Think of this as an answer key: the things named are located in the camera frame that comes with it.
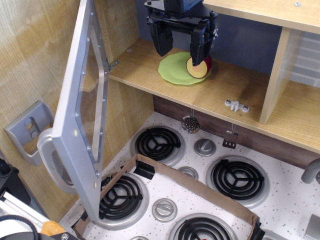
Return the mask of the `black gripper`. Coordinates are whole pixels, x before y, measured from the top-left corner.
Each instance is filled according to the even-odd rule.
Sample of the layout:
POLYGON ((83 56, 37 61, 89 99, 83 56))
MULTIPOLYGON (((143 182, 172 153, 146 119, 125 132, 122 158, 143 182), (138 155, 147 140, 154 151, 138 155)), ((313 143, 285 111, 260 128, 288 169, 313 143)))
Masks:
POLYGON ((218 37, 218 14, 201 0, 148 0, 147 24, 157 53, 163 57, 173 48, 172 32, 189 34, 192 65, 198 66, 209 55, 212 40, 218 37))

